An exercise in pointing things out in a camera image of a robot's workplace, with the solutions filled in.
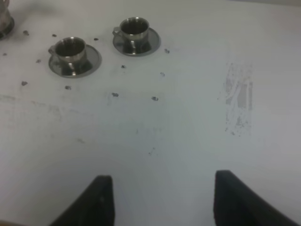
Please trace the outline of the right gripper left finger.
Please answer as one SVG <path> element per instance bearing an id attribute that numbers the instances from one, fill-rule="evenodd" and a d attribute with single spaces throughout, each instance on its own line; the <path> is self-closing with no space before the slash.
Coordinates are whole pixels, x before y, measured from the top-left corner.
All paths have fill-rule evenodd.
<path id="1" fill-rule="evenodd" d="M 115 206 L 111 176 L 97 176 L 52 226 L 113 226 Z"/>

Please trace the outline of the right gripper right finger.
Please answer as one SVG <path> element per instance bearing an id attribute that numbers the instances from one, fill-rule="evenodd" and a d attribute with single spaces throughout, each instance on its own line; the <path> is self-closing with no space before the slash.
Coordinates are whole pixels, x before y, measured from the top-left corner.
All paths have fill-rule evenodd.
<path id="1" fill-rule="evenodd" d="M 229 170 L 218 170 L 214 183 L 217 226 L 297 226 Z"/>

